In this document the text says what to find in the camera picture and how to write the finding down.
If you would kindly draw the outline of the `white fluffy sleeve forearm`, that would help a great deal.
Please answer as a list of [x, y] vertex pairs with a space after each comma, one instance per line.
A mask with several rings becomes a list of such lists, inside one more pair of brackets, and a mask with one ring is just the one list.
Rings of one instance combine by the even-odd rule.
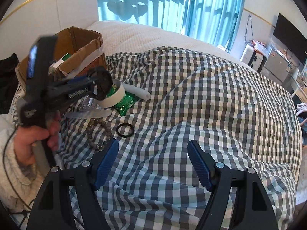
[[43, 176], [36, 165], [22, 167], [14, 151], [12, 118], [1, 115], [1, 202], [10, 211], [29, 210], [30, 202], [36, 197]]

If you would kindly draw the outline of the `person's left hand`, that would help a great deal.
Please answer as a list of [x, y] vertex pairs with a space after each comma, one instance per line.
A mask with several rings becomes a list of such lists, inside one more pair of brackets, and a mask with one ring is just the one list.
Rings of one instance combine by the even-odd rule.
[[21, 127], [17, 130], [14, 137], [14, 151], [19, 165], [27, 167], [35, 163], [32, 144], [37, 141], [47, 139], [48, 147], [52, 151], [57, 151], [59, 147], [60, 119], [60, 112], [56, 111], [47, 129], [31, 126], [28, 128]]

